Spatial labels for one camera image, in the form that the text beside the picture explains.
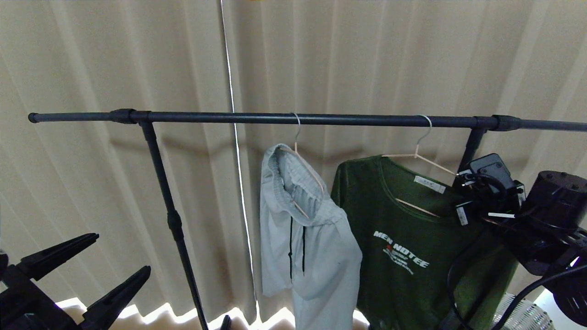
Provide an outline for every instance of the curtain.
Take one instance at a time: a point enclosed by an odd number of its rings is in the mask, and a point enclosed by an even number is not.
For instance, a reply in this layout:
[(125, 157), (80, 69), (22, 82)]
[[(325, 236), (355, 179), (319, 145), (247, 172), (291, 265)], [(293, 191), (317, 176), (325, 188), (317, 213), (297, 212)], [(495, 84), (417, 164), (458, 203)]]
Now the curtain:
[[(17, 262), (99, 233), (39, 285), (55, 300), (89, 305), (148, 264), (151, 278), (133, 301), (143, 315), (166, 302), (176, 315), (194, 306), (140, 128), (33, 125), (27, 113), (132, 107), (587, 121), (582, 1), (0, 2), (0, 55), (2, 248)], [(263, 320), (291, 307), (287, 292), (261, 294), (258, 205), (263, 152), (293, 144), (297, 127), (154, 125), (208, 320), (237, 307), (251, 323), (256, 301)], [(339, 163), (411, 153), (425, 132), (304, 125), (299, 152), (330, 188)], [(433, 128), (421, 154), (455, 170), (468, 132)], [(587, 177), (586, 150), (584, 133), (517, 130), (487, 133), (478, 155), (498, 153), (530, 188), (546, 169)], [(532, 280), (518, 271), (510, 292)]]

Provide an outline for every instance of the clothes hanger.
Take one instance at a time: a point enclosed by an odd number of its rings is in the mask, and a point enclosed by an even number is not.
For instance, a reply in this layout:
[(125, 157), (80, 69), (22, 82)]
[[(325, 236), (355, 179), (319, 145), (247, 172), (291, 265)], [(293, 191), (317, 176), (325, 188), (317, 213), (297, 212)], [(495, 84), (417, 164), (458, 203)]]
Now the clothes hanger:
[[(420, 155), (418, 154), (418, 149), (419, 149), (419, 147), (420, 147), (420, 142), (421, 142), (421, 141), (422, 141), (422, 140), (423, 140), (423, 139), (424, 139), (426, 136), (428, 136), (428, 134), (430, 134), (430, 131), (432, 131), (432, 120), (430, 120), (430, 118), (428, 118), (428, 116), (426, 116), (426, 115), (417, 115), (417, 116), (422, 116), (422, 117), (426, 118), (426, 119), (428, 120), (428, 123), (429, 123), (430, 125), (429, 125), (429, 127), (428, 127), (428, 131), (426, 132), (426, 134), (424, 134), (424, 135), (423, 135), (421, 138), (419, 138), (419, 139), (418, 139), (418, 142), (416, 143), (416, 151), (414, 151), (414, 153), (413, 153), (413, 154), (384, 154), (382, 157), (389, 157), (389, 158), (394, 158), (394, 157), (395, 157), (395, 158), (399, 158), (399, 157), (414, 157), (414, 158), (422, 159), (422, 160), (426, 161), (427, 163), (429, 163), (429, 164), (432, 164), (432, 165), (434, 165), (434, 166), (436, 166), (436, 167), (440, 168), (441, 170), (444, 170), (444, 171), (446, 171), (446, 172), (449, 172), (450, 174), (452, 174), (452, 175), (456, 176), (455, 172), (453, 172), (453, 171), (451, 171), (451, 170), (449, 170), (449, 169), (447, 169), (447, 168), (445, 168), (445, 167), (443, 167), (443, 166), (441, 166), (441, 165), (438, 165), (438, 164), (436, 164), (435, 162), (433, 162), (433, 161), (431, 161), (431, 160), (428, 160), (428, 159), (426, 159), (426, 158), (424, 158), (424, 157), (422, 157), (422, 156), (420, 156)], [(440, 216), (439, 216), (439, 215), (437, 215), (437, 214), (434, 214), (434, 213), (432, 213), (432, 212), (430, 212), (430, 211), (427, 211), (427, 210), (425, 210), (425, 209), (423, 209), (423, 208), (421, 208), (421, 207), (415, 206), (414, 204), (408, 203), (408, 202), (406, 202), (406, 201), (404, 201), (404, 200), (401, 200), (401, 199), (399, 199), (399, 198), (396, 198), (396, 201), (398, 201), (398, 202), (400, 202), (400, 203), (402, 203), (402, 204), (405, 204), (405, 205), (407, 205), (407, 206), (409, 206), (409, 207), (413, 207), (413, 208), (415, 208), (416, 210), (419, 210), (419, 211), (421, 211), (421, 212), (424, 212), (424, 213), (426, 213), (426, 214), (428, 214), (428, 215), (432, 215), (433, 217), (440, 218)]]
[(430, 118), (428, 118), (428, 116), (426, 116), (426, 115), (416, 115), (416, 116), (421, 116), (421, 117), (426, 118), (428, 120), (428, 123), (430, 124), (429, 127), (428, 127), (428, 131), (426, 132), (426, 134), (424, 134), (421, 138), (418, 139), (418, 142), (416, 143), (416, 151), (414, 151), (413, 154), (384, 154), (383, 157), (389, 157), (389, 158), (414, 157), (414, 158), (422, 159), (426, 163), (431, 164), (431, 165), (434, 165), (434, 166), (438, 167), (439, 169), (441, 169), (441, 170), (443, 170), (445, 172), (448, 172), (448, 173), (456, 176), (457, 174), (455, 172), (453, 172), (453, 171), (447, 169), (446, 167), (441, 166), (441, 165), (439, 165), (439, 164), (437, 164), (437, 163), (435, 163), (435, 162), (433, 162), (433, 161), (431, 161), (431, 160), (429, 160), (427, 158), (424, 158), (424, 157), (422, 157), (422, 156), (420, 156), (418, 154), (418, 149), (420, 148), (420, 142), (425, 137), (427, 137), (428, 134), (430, 134), (430, 131), (432, 131), (432, 120), (430, 120)]
[[(302, 130), (302, 123), (299, 120), (299, 117), (296, 113), (292, 112), (293, 115), (297, 118), (298, 120), (298, 132), (295, 135), (295, 141), (293, 143), (293, 151), (291, 149), (285, 149), (285, 148), (279, 148), (285, 152), (288, 152), (290, 154), (293, 154), (295, 156), (297, 156), (301, 163), (303, 164), (304, 167), (306, 167), (306, 169), (308, 170), (308, 173), (310, 173), (312, 175), (312, 177), (316, 180), (316, 182), (318, 183), (318, 185), (320, 186), (320, 190), (322, 191), (322, 193), (324, 193), (325, 188), (322, 185), (322, 182), (320, 181), (320, 179), (316, 176), (316, 174), (314, 174), (314, 172), (310, 169), (309, 164), (302, 158), (302, 156), (300, 156), (300, 154), (298, 153), (298, 136), (300, 131)], [(306, 217), (306, 218), (310, 218), (308, 217), (308, 215), (304, 212), (304, 210), (298, 205), (298, 203), (296, 203), (296, 201), (293, 201), (293, 204), (295, 205), (295, 207)]]

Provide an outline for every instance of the clothes rack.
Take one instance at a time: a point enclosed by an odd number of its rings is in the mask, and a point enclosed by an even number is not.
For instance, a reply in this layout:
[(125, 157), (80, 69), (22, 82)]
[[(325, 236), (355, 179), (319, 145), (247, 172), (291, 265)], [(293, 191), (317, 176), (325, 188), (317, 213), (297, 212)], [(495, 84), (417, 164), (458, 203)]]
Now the clothes rack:
[[(471, 132), (465, 145), (459, 170), (473, 159), (481, 144), (483, 135), (488, 131), (504, 132), (517, 129), (560, 130), (587, 132), (587, 123), (557, 122), (552, 120), (520, 119), (514, 116), (429, 116), (433, 127), (469, 128)], [(181, 217), (175, 209), (169, 183), (165, 174), (157, 136), (153, 129), (154, 122), (184, 123), (258, 123), (258, 124), (306, 124), (306, 125), (346, 125), (346, 126), (396, 126), (428, 127), (429, 122), (421, 116), (378, 116), (378, 115), (322, 115), (289, 113), (215, 113), (215, 112), (151, 112), (134, 109), (118, 109), (111, 112), (84, 113), (30, 113), (29, 121), (40, 122), (118, 122), (139, 124), (149, 146), (151, 159), (155, 167), (163, 200), (167, 209), (167, 224), (176, 242), (185, 276), (190, 287), (191, 296), (198, 312), (203, 330), (208, 324), (202, 308), (200, 295), (191, 267), (190, 258), (185, 247)], [(225, 316), (221, 330), (230, 329), (230, 317)]]

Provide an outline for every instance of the green sweatshirt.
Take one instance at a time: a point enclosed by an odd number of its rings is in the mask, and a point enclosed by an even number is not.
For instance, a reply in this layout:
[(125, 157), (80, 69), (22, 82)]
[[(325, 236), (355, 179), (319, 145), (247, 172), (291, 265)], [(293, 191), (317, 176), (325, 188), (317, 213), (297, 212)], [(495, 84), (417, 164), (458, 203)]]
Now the green sweatshirt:
[[(451, 187), (387, 157), (349, 160), (338, 167), (332, 199), (346, 211), (363, 252), (357, 308), (373, 329), (433, 330), (449, 314), (448, 269), (485, 226), (480, 221), (459, 223), (451, 209), (458, 198)], [(454, 269), (461, 315), (467, 319), (471, 307), (479, 304), (469, 321), (475, 330), (491, 325), (516, 265), (486, 230)]]

